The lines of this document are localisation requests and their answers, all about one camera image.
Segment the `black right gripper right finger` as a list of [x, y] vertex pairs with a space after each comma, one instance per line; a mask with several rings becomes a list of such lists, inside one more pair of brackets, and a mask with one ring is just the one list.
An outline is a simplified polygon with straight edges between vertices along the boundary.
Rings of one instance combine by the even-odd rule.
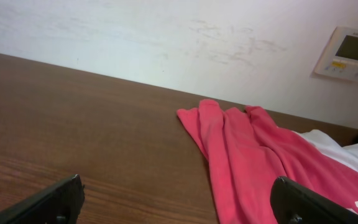
[[358, 224], [358, 214], [281, 176], [275, 179], [270, 205], [280, 224]]

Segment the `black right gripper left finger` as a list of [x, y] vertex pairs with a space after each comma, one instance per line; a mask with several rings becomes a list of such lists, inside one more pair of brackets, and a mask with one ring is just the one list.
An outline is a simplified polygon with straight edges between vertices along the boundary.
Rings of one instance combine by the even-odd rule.
[[85, 202], [84, 185], [78, 174], [0, 212], [0, 224], [76, 224]]

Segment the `red orange soccer t-shirt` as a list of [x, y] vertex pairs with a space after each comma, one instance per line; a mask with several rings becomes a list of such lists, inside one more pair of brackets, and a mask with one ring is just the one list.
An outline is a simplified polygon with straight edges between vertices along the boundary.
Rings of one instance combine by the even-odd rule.
[[221, 223], [275, 223], [270, 192], [280, 176], [358, 214], [358, 172], [277, 126], [263, 108], [222, 110], [202, 100], [177, 116], [208, 160]]

